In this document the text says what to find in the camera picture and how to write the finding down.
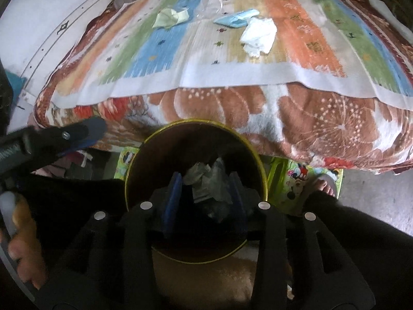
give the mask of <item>white rivet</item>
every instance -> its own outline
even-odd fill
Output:
[[[268,210],[268,209],[271,207],[271,205],[270,205],[270,203],[268,203],[268,202],[259,202],[259,203],[258,203],[258,207],[259,207],[261,210]]]
[[[151,209],[152,208],[152,203],[151,202],[142,202],[141,204],[140,204],[140,208],[142,209],[142,210],[149,210],[149,209]]]
[[[308,221],[314,221],[316,219],[316,216],[313,212],[307,212],[304,215],[305,219],[307,219]]]
[[[94,214],[93,216],[96,220],[102,220],[104,217],[106,217],[106,213],[103,211],[98,211]]]

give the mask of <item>tissue in trash bin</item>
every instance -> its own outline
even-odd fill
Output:
[[[218,158],[212,167],[196,163],[182,180],[185,185],[192,185],[194,203],[199,204],[210,218],[221,223],[228,216],[232,198],[222,158]]]
[[[250,57],[268,54],[273,47],[277,27],[272,18],[255,18],[248,20],[248,26],[241,35],[240,42],[245,43],[244,51]]]

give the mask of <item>teal cloth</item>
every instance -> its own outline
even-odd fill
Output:
[[[7,79],[9,80],[9,83],[12,86],[13,89],[13,104],[12,108],[17,104],[17,100],[19,98],[20,92],[23,89],[24,84],[26,83],[26,78],[21,78],[18,75],[11,73],[6,70],[6,76]]]

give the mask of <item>slipper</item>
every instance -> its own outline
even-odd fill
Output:
[[[317,181],[326,181],[327,185],[333,189],[334,196],[337,197],[337,185],[334,179],[332,179],[331,176],[328,176],[327,174],[320,174],[317,175],[310,183],[306,184],[304,190],[301,192],[300,200],[304,202],[307,200],[308,196],[314,192],[313,186]]]
[[[291,215],[301,216],[303,214],[304,203],[306,202],[309,195],[311,195],[314,192],[314,184],[318,180],[326,181],[327,185],[329,185],[333,189],[333,193],[337,197],[337,185],[336,185],[334,179],[332,179],[327,174],[317,175],[315,178],[313,178],[312,181],[310,181],[309,183],[307,183],[304,186],[304,189],[301,192],[301,195],[298,198],[298,201],[296,202],[295,207],[291,210],[291,213],[290,213]]]

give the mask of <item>yellow rim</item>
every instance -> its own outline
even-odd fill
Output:
[[[171,122],[170,124],[168,124],[168,125],[160,128],[160,129],[158,129],[155,133],[153,133],[152,135],[150,135],[150,137],[148,137],[148,138],[144,141],[144,143],[147,143],[150,139],[152,139],[152,137],[154,137],[155,135],[159,134],[160,132],[162,132],[162,131],[165,130],[165,129],[168,129],[168,128],[172,127],[172,126],[179,125],[179,124],[181,124],[181,123],[188,123],[188,122],[208,123],[208,124],[211,124],[211,125],[214,125],[214,126],[223,128],[223,129],[227,130],[228,132],[230,132],[230,133],[234,134],[235,136],[237,136],[237,137],[247,146],[247,148],[251,151],[253,157],[255,158],[255,161],[256,161],[256,163],[257,163],[257,165],[258,165],[258,168],[259,168],[259,170],[260,170],[260,173],[261,173],[262,188],[263,188],[263,191],[264,191],[264,192],[262,193],[262,194],[263,194],[263,199],[264,199],[265,201],[268,200],[268,184],[267,184],[267,180],[266,180],[266,173],[265,173],[264,165],[263,165],[263,163],[262,163],[262,161],[261,161],[261,159],[260,159],[260,157],[259,157],[259,154],[257,153],[257,151],[255,150],[255,148],[251,145],[251,143],[249,143],[249,141],[248,141],[244,136],[240,135],[238,132],[236,132],[236,131],[233,130],[232,128],[224,125],[223,123],[216,122],[216,121],[212,121],[212,120],[203,120],[203,119],[183,119],[183,120],[174,121],[174,122]],[[138,151],[136,154],[134,154],[134,156],[132,157],[132,160],[131,160],[131,162],[130,162],[128,171],[127,171],[127,173],[126,173],[126,178],[125,178],[125,204],[126,204],[126,210],[127,210],[127,211],[129,211],[129,202],[128,202],[128,179],[129,179],[129,173],[130,173],[130,170],[131,170],[131,168],[132,168],[133,162],[135,161],[135,157],[136,157],[136,155],[138,155],[138,153],[139,153],[139,151]],[[206,263],[212,263],[212,262],[215,262],[215,261],[224,259],[224,258],[226,258],[226,257],[234,254],[235,252],[237,252],[238,250],[240,250],[243,246],[245,246],[246,243],[247,243],[247,240],[245,240],[241,245],[239,245],[237,248],[235,248],[235,249],[234,249],[232,252],[230,252],[229,254],[227,254],[227,255],[225,255],[225,256],[223,256],[223,257],[221,257],[221,258],[218,258],[218,259],[215,259],[215,260],[211,260],[211,261],[205,261],[205,262],[186,262],[186,261],[180,261],[180,260],[171,258],[171,257],[169,257],[169,256],[161,253],[161,252],[158,251],[156,248],[153,248],[153,247],[152,247],[152,249],[155,250],[155,251],[156,251],[157,253],[159,253],[160,255],[162,255],[162,256],[164,256],[164,257],[166,257],[166,258],[168,258],[168,259],[171,259],[171,260],[173,260],[173,261],[176,261],[176,262],[185,263],[185,264],[188,264],[188,265],[203,265],[203,264],[206,264]]]

